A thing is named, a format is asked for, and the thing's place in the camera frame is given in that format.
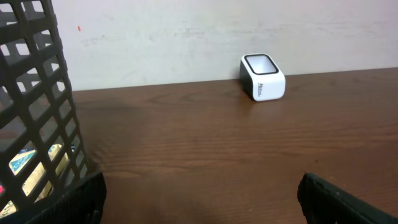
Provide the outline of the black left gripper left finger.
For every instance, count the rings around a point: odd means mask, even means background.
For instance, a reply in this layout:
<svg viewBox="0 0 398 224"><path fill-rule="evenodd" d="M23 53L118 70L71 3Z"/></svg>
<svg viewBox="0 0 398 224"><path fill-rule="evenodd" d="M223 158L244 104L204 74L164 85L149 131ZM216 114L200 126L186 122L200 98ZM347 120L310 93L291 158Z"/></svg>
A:
<svg viewBox="0 0 398 224"><path fill-rule="evenodd" d="M94 172L65 189L63 194L40 200L1 219L5 224L97 224L106 199L102 172Z"/></svg>

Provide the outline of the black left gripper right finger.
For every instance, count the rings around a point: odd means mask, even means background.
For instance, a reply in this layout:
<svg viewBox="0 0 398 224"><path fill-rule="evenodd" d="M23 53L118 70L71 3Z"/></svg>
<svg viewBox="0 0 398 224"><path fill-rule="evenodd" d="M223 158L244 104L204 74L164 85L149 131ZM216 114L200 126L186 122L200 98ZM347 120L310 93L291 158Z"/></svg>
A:
<svg viewBox="0 0 398 224"><path fill-rule="evenodd" d="M310 224L397 224L397 217L310 172L304 173L299 183L297 199Z"/></svg>

